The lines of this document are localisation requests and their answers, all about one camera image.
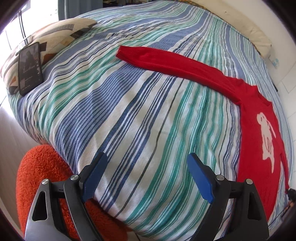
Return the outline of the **red rabbit sweater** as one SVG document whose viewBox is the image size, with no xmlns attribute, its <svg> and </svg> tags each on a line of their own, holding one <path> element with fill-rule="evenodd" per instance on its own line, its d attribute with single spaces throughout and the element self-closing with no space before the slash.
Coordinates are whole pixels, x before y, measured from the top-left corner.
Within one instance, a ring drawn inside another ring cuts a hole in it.
<svg viewBox="0 0 296 241">
<path fill-rule="evenodd" d="M 285 190 L 289 189 L 289 170 L 273 104 L 259 92 L 258 87 L 170 51 L 120 46 L 116 56 L 135 67 L 209 87 L 239 107 L 241 144 L 237 180 L 250 178 L 254 181 L 266 217 L 270 218 L 278 196 L 281 172 L 285 177 Z"/>
</svg>

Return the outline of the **orange fluffy trousers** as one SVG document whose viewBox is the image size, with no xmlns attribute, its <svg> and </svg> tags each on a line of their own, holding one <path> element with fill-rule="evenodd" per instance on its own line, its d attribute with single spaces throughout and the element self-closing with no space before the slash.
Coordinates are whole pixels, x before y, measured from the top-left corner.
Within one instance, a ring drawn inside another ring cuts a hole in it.
<svg viewBox="0 0 296 241">
<path fill-rule="evenodd" d="M 50 145 L 32 148 L 16 178 L 18 217 L 27 240 L 127 240 L 126 226 L 92 198 L 101 153 L 80 174 Z"/>
</svg>

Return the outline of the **white wardrobe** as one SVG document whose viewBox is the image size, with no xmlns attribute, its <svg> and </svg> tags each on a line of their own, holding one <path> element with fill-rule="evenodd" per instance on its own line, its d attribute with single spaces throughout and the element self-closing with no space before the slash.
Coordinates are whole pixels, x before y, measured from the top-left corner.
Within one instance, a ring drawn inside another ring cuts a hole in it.
<svg viewBox="0 0 296 241">
<path fill-rule="evenodd" d="M 290 130 L 295 138 L 295 98 L 296 98 L 296 87 L 295 87 L 295 64 L 287 75 L 277 85 L 278 93 L 280 96 L 281 104 L 285 111 L 285 116 L 290 125 Z"/>
</svg>

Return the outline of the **striped blue green bedspread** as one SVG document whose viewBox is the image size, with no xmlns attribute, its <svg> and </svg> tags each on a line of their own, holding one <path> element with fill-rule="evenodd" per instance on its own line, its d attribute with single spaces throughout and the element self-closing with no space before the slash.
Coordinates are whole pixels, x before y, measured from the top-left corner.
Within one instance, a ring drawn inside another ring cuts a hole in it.
<svg viewBox="0 0 296 241">
<path fill-rule="evenodd" d="M 176 1 L 84 16 L 97 24 L 43 67 L 43 84 L 9 102 L 24 131 L 53 146 L 74 173 L 97 152 L 107 154 L 95 199 L 142 240 L 190 239 L 209 204 L 186 158 L 196 153 L 216 174 L 236 179 L 240 113 L 208 87 L 117 59 L 121 45 L 171 51 L 256 85 L 273 104 L 293 168 L 292 136 L 266 63 L 231 25 Z"/>
</svg>

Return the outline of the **black smartphone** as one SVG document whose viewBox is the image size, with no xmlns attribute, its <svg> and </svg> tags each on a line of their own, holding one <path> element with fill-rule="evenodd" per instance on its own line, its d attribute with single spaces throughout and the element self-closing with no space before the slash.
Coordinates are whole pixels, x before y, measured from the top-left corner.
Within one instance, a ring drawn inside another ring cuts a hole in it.
<svg viewBox="0 0 296 241">
<path fill-rule="evenodd" d="M 23 48 L 18 54 L 18 87 L 21 96 L 43 83 L 40 43 Z"/>
</svg>

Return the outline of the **patterned beige cushion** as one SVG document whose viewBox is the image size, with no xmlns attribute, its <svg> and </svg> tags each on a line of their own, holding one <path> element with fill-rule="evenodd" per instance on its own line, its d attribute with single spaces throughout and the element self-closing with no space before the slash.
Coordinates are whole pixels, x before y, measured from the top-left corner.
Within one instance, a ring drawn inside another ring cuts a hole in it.
<svg viewBox="0 0 296 241">
<path fill-rule="evenodd" d="M 80 38 L 97 24 L 96 20 L 89 18 L 70 18 L 51 23 L 31 34 L 28 44 L 38 42 L 40 44 L 41 65 L 45 65 L 60 51 Z M 6 59 L 1 67 L 1 77 L 10 95 L 19 90 L 18 84 L 18 56 L 26 45 L 19 44 Z"/>
</svg>

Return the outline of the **cream padded headboard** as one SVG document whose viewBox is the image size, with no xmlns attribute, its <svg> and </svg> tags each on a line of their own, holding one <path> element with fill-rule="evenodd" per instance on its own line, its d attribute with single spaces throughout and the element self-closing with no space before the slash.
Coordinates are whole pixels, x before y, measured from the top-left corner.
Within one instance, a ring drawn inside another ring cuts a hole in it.
<svg viewBox="0 0 296 241">
<path fill-rule="evenodd" d="M 236 28 L 238 32 L 255 46 L 263 58 L 267 57 L 272 46 L 271 40 L 252 20 L 243 15 L 243 13 L 224 1 L 198 0 L 193 2 Z"/>
</svg>

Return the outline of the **blue-grey curtain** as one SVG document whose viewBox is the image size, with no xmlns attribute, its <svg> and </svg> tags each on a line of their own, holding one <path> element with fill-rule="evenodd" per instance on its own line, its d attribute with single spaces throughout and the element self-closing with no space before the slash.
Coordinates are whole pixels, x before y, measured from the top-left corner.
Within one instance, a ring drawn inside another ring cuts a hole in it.
<svg viewBox="0 0 296 241">
<path fill-rule="evenodd" d="M 100 8 L 103 8 L 103 0 L 58 0 L 58 18 L 74 18 Z"/>
</svg>

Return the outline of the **wall socket panel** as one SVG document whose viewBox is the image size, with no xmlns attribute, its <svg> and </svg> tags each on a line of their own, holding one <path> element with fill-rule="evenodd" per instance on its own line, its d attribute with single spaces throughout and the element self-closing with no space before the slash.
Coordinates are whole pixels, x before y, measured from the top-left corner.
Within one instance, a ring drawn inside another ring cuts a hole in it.
<svg viewBox="0 0 296 241">
<path fill-rule="evenodd" d="M 276 56 L 274 56 L 273 54 L 270 54 L 268 59 L 271 62 L 271 64 L 273 65 L 273 67 L 275 69 L 277 69 L 279 66 L 279 60 L 276 58 Z"/>
</svg>

